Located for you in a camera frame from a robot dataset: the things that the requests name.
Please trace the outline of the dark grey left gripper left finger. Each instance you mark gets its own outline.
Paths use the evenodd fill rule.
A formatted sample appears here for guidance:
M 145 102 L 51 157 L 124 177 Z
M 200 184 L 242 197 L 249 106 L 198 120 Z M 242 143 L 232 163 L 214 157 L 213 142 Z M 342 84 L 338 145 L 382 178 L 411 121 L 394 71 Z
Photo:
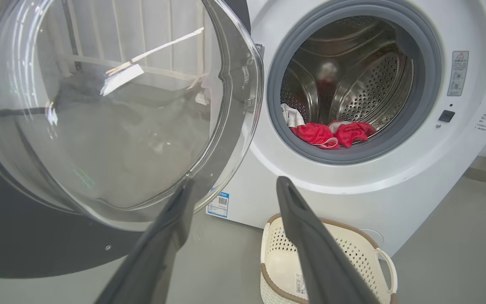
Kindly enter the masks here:
M 108 281 L 96 304 L 165 304 L 178 250 L 192 223 L 193 181 L 185 179 Z

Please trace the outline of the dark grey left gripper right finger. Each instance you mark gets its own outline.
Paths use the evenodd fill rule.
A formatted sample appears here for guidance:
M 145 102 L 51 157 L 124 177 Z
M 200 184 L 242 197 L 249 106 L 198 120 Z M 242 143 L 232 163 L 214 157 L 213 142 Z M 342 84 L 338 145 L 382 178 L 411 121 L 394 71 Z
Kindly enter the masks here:
M 293 182 L 277 178 L 287 238 L 296 246 L 309 304 L 380 304 Z

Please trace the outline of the black round glass washer door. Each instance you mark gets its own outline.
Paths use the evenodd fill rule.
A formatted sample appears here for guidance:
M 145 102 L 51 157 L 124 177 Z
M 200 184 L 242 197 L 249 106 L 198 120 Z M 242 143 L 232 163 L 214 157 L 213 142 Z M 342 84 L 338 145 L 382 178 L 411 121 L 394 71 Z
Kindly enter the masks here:
M 0 0 L 0 278 L 126 256 L 228 184 L 264 65 L 251 0 Z

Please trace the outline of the red and white garment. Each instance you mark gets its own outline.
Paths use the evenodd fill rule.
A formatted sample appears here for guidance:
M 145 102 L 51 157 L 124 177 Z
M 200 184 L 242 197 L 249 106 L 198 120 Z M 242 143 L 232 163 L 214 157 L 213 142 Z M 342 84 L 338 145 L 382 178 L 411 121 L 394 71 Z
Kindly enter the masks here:
M 338 139 L 334 137 L 327 125 L 312 122 L 305 123 L 299 110 L 285 103 L 281 104 L 281 112 L 292 133 L 299 139 L 305 141 L 305 143 L 320 149 L 340 148 Z

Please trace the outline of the white printed barcode label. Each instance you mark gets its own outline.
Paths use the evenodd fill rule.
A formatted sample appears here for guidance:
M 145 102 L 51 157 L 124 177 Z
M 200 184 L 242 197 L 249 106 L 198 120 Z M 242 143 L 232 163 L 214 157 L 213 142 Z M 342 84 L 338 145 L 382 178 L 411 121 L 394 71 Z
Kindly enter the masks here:
M 296 296 L 303 299 L 308 299 L 307 288 L 305 285 L 305 280 L 303 275 L 300 273 L 295 273 L 294 280 L 295 280 L 294 292 Z

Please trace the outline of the cream perforated laundry basket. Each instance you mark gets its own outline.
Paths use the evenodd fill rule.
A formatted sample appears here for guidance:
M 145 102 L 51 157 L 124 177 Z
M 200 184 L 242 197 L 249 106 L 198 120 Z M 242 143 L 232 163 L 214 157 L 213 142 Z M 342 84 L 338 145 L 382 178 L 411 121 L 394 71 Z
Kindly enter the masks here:
M 321 221 L 380 304 L 399 304 L 394 263 L 368 232 L 333 220 Z M 295 273 L 302 274 L 297 248 L 285 234 L 281 215 L 275 214 L 262 233 L 260 293 L 263 303 L 309 304 L 308 299 L 294 292 Z

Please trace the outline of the white front-load washing machine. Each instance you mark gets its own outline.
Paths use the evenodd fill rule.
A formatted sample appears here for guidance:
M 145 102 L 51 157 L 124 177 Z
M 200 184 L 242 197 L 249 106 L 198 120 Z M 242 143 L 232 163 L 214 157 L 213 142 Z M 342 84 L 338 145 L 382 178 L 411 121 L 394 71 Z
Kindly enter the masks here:
M 394 254 L 486 146 L 486 0 L 401 0 L 430 24 L 438 41 L 437 99 L 403 144 L 355 164 L 301 156 L 274 129 L 266 105 L 270 68 L 282 41 L 298 20 L 327 1 L 332 0 L 245 0 L 245 24 L 264 48 L 265 91 L 249 151 L 221 191 L 229 194 L 225 219 L 264 227 L 279 212 L 275 185 L 286 176 L 316 215 L 366 230 Z M 447 95 L 453 51 L 469 51 L 464 89 L 455 97 Z M 438 121 L 444 110 L 455 112 L 449 123 Z

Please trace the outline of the washing machine drum interior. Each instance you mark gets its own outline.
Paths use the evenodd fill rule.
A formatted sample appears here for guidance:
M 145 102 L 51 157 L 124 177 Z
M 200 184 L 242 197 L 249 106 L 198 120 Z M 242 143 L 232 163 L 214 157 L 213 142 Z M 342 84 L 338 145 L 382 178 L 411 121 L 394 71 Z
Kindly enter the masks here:
M 283 76 L 280 103 L 304 123 L 364 122 L 381 131 L 405 106 L 414 70 L 390 22 L 346 17 L 299 46 Z

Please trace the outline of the blue energy label sticker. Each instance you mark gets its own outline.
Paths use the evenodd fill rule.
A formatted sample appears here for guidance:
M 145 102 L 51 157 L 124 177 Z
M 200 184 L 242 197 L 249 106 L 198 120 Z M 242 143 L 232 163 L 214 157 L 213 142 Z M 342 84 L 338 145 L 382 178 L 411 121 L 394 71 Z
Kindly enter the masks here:
M 225 192 L 220 192 L 206 207 L 206 213 L 213 216 L 222 217 L 224 219 L 228 216 L 228 203 L 230 195 Z

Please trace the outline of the grey warning sticker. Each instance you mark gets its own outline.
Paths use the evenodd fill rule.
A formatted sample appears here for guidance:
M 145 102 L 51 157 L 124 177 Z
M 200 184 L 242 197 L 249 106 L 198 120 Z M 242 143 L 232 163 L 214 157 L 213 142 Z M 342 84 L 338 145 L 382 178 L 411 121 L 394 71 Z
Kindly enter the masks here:
M 461 96 L 467 75 L 469 51 L 453 51 L 448 96 Z

